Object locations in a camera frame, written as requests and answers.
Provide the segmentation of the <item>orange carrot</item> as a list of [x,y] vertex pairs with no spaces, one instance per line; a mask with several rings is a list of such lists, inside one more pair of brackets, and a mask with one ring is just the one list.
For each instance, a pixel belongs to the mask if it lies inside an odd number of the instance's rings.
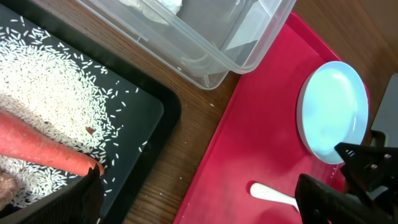
[[1,110],[1,155],[86,176],[104,167],[84,153],[55,142],[18,117]]

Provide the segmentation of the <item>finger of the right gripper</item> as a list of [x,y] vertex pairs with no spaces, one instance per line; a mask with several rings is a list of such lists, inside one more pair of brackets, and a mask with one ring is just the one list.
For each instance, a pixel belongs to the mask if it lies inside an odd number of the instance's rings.
[[343,173],[350,190],[356,194],[371,193],[384,187],[397,194],[397,148],[387,146],[387,134],[372,131],[369,146],[341,142],[335,151],[343,160]]

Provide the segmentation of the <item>white plastic spoon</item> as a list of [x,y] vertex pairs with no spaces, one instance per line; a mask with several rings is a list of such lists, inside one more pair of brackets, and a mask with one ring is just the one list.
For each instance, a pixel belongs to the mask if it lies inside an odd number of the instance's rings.
[[261,200],[267,200],[271,202],[285,203],[291,205],[296,209],[296,211],[299,212],[299,207],[294,197],[283,194],[282,192],[279,192],[266,185],[255,182],[250,186],[249,193],[251,194],[252,197]]

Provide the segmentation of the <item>brown food scrap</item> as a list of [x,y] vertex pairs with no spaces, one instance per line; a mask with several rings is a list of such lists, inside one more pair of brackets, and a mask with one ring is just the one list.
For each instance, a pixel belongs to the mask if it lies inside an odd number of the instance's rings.
[[14,198],[17,190],[18,190],[18,183],[16,179],[7,173],[1,173],[0,177],[0,184],[1,184],[1,208],[3,210],[4,207],[10,203],[10,201]]

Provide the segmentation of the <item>white rice pile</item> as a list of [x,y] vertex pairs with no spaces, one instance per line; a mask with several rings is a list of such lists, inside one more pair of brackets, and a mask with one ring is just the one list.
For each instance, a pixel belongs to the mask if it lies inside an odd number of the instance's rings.
[[123,150],[124,120],[139,87],[23,16],[1,16],[1,108],[104,167],[105,198],[119,190],[141,139]]

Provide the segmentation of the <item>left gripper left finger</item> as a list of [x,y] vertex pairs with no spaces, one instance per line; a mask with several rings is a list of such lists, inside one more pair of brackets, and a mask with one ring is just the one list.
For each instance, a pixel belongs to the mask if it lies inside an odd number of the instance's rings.
[[38,202],[1,218],[1,224],[97,223],[104,202],[100,168]]

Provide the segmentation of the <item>light blue plate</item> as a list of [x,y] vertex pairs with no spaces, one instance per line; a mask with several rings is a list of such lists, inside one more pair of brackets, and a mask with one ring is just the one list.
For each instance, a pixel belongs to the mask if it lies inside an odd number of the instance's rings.
[[343,162],[335,150],[337,144],[362,143],[368,117],[366,88],[347,63],[321,65],[301,87],[296,112],[298,132],[307,150],[326,164]]

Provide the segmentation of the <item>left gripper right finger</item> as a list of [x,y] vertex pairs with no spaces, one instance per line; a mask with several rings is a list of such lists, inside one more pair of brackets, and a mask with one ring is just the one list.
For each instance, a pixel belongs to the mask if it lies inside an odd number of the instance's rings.
[[303,224],[394,224],[384,212],[349,198],[330,186],[300,174],[295,199]]

